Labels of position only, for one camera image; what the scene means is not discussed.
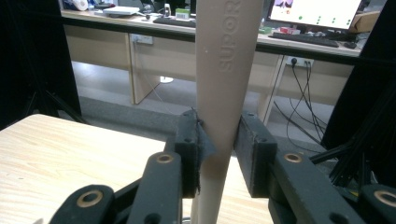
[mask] black keyboard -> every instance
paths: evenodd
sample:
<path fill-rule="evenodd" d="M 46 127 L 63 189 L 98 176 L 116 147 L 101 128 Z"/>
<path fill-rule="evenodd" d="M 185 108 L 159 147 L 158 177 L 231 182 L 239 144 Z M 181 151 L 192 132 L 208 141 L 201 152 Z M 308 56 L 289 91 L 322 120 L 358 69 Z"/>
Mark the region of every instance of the black keyboard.
<path fill-rule="evenodd" d="M 154 23 L 166 24 L 166 25 L 175 25 L 175 26 L 185 26 L 195 28 L 195 21 L 177 21 L 169 18 L 157 18 L 153 21 Z"/>
<path fill-rule="evenodd" d="M 273 33 L 269 37 L 276 39 L 291 40 L 297 42 L 303 42 L 307 44 L 321 45 L 326 47 L 338 48 L 338 44 L 334 40 L 325 39 L 323 37 L 315 37 L 312 35 L 288 35 L 282 33 Z"/>

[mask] computer monitor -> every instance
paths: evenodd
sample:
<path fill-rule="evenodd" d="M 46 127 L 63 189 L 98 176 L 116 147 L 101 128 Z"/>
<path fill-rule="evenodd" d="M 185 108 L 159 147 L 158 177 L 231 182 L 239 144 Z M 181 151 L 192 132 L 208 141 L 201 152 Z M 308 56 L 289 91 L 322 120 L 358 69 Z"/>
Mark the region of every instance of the computer monitor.
<path fill-rule="evenodd" d="M 347 30 L 361 0 L 271 0 L 268 21 Z"/>

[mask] desk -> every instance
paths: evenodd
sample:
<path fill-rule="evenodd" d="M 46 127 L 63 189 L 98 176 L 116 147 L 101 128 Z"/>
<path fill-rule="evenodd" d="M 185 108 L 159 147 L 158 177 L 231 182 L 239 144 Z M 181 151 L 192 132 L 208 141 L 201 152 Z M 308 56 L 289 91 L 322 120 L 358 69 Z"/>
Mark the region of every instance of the desk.
<path fill-rule="evenodd" d="M 33 115 L 0 132 L 0 223 L 48 223 L 76 189 L 115 191 L 143 174 L 164 142 Z M 218 223 L 272 223 L 268 201 L 251 199 L 232 158 Z M 183 200 L 188 216 L 191 200 Z"/>
<path fill-rule="evenodd" d="M 193 28 L 142 21 L 140 16 L 111 19 L 71 10 L 62 10 L 62 15 L 69 24 L 65 31 L 72 60 L 128 71 L 132 104 L 139 104 L 160 82 L 160 76 L 195 80 Z M 155 36 L 154 44 L 134 45 L 130 33 Z M 359 49 L 335 49 L 258 35 L 248 83 L 250 91 L 260 94 L 257 114 L 266 122 L 277 94 L 299 98 L 287 57 L 315 59 L 311 100 L 335 105 L 359 55 Z"/>

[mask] power outlet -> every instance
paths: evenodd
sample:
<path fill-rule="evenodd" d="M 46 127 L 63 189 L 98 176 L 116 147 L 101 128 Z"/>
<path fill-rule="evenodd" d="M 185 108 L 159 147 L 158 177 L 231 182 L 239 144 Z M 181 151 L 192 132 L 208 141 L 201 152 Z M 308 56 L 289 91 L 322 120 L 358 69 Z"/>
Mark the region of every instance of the power outlet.
<path fill-rule="evenodd" d="M 295 66 L 306 67 L 306 63 L 305 62 L 311 63 L 311 67 L 312 67 L 312 65 L 314 65 L 314 60 L 313 59 L 298 58 L 298 57 L 293 57 L 293 56 L 288 56 L 288 60 L 286 61 L 286 64 L 293 65 L 293 63 L 291 62 L 291 60 L 293 58 L 297 59 L 297 63 L 295 64 Z"/>
<path fill-rule="evenodd" d="M 149 35 L 131 35 L 131 41 L 136 41 L 141 44 L 152 45 L 152 36 Z"/>

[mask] light wood tabletop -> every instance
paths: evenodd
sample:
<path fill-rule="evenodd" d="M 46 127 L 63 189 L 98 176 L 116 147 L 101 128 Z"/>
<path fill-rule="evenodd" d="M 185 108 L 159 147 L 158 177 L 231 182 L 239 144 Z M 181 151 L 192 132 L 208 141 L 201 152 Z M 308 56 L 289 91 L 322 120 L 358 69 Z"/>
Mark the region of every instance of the light wood tabletop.
<path fill-rule="evenodd" d="M 33 115 L 0 132 L 0 223 L 48 223 L 64 200 L 90 184 L 115 191 L 143 174 L 164 142 Z M 218 223 L 272 223 L 266 199 L 248 195 L 231 158 Z M 183 200 L 188 217 L 191 200 Z"/>

